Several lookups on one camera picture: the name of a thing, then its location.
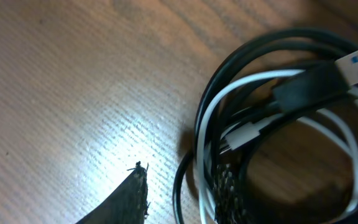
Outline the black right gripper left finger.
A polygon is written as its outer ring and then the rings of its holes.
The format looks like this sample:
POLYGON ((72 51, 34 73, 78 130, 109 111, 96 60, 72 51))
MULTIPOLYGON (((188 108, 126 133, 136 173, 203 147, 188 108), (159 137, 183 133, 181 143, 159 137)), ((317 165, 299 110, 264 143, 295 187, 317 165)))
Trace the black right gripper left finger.
POLYGON ((137 162, 127 178, 77 224, 144 224, 148 217, 147 168, 137 162))

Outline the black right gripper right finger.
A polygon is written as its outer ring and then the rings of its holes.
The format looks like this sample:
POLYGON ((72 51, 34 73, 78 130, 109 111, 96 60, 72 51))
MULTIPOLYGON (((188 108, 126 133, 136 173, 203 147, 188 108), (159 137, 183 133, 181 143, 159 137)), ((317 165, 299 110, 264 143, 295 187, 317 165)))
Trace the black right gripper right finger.
POLYGON ((214 174, 215 221, 218 224, 246 224, 242 187, 230 164, 220 164, 214 174))

